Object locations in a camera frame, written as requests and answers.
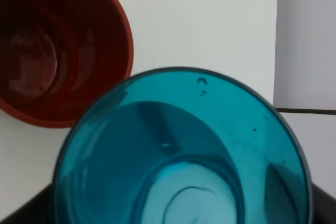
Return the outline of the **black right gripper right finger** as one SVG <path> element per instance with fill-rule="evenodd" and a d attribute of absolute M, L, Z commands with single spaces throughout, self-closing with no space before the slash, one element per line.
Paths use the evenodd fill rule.
<path fill-rule="evenodd" d="M 309 189 L 309 201 L 308 223 L 335 224 L 335 198 L 312 183 Z"/>

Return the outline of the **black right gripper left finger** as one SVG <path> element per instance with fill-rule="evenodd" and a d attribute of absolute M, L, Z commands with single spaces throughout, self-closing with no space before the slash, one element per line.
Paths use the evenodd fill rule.
<path fill-rule="evenodd" d="M 52 224 L 53 217 L 53 183 L 50 183 L 29 202 L 21 206 L 14 213 L 1 220 L 2 224 Z"/>

